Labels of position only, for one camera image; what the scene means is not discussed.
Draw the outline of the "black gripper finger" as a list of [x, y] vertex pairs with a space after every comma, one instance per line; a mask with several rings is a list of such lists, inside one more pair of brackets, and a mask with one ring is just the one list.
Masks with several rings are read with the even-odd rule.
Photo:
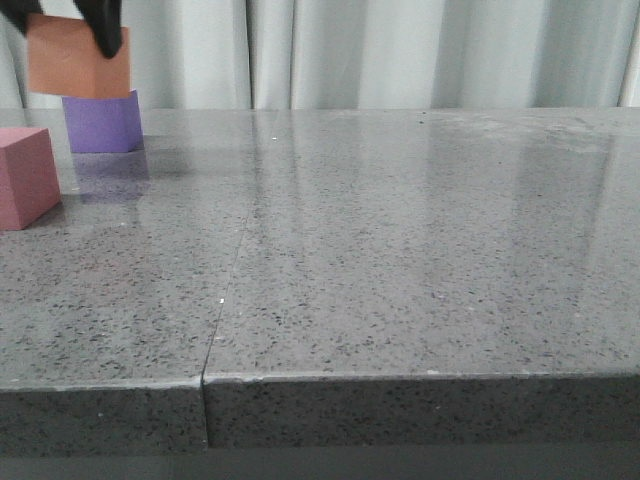
[[0, 0], [1, 14], [23, 35], [26, 35], [30, 14], [42, 14], [39, 0]]
[[95, 42], [106, 59], [117, 55], [122, 46], [121, 0], [75, 0], [94, 35]]

